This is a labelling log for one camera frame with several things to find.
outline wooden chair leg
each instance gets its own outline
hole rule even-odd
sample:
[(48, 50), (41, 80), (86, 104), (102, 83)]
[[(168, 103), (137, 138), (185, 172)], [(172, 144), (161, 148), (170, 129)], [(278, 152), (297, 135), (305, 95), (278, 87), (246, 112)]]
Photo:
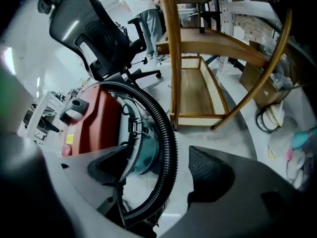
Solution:
[(197, 4), (197, 19), (198, 19), (198, 27), (201, 28), (202, 26), (202, 20), (201, 20), (201, 10), (200, 10), (200, 3)]
[(174, 102), (174, 128), (178, 128), (180, 106), (180, 84), (182, 70), (181, 39), (176, 0), (160, 0), (164, 12), (168, 46), (172, 67), (172, 92)]
[(271, 59), (269, 60), (264, 72), (258, 78), (258, 80), (256, 81), (255, 85), (252, 87), (252, 89), (242, 99), (242, 101), (224, 119), (222, 119), (220, 122), (215, 124), (211, 129), (217, 129), (219, 126), (224, 124), (226, 121), (230, 120), (256, 95), (256, 93), (264, 85), (264, 83), (269, 78), (270, 74), (274, 70), (275, 66), (277, 65), (277, 63), (280, 60), (281, 55), (284, 52), (284, 48), (285, 48), (287, 41), (288, 41), (291, 26), (292, 26), (292, 9), (288, 8), (285, 23), (284, 23), (283, 28), (282, 28), (282, 32), (278, 38), (273, 55), (272, 55)]

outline pink object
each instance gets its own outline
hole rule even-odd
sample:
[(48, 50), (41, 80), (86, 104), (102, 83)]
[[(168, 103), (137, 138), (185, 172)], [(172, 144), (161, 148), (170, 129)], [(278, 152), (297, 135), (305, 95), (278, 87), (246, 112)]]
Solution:
[(61, 155), (65, 158), (71, 155), (71, 146), (70, 145), (63, 145), (63, 149)]
[(290, 147), (290, 148), (288, 149), (287, 153), (285, 154), (285, 159), (286, 159), (287, 161), (289, 161), (289, 160), (292, 159), (292, 157), (293, 157), (293, 149), (292, 149), (292, 147)]

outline jeans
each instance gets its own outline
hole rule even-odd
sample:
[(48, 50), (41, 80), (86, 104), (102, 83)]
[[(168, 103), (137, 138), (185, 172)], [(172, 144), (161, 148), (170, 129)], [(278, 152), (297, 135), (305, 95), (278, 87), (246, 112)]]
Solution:
[(157, 9), (149, 9), (138, 15), (142, 20), (143, 35), (147, 45), (147, 55), (153, 56), (156, 60), (162, 59), (158, 55), (156, 44), (162, 38), (162, 27)]

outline person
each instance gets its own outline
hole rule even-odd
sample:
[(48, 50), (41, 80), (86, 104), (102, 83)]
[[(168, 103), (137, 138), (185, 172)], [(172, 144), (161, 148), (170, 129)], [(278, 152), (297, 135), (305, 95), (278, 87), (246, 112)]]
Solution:
[(154, 0), (119, 0), (129, 9), (135, 17), (142, 20), (143, 35), (147, 45), (147, 57), (163, 61), (168, 55), (158, 55), (156, 44), (162, 38), (162, 27), (159, 20), (159, 12)]

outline red vacuum body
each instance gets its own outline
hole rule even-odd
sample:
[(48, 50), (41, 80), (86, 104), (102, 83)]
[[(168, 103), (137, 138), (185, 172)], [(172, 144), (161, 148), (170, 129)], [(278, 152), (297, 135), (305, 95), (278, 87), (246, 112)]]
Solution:
[(87, 102), (88, 107), (81, 119), (71, 120), (62, 155), (67, 157), (116, 146), (121, 104), (101, 85), (88, 87), (76, 99)]

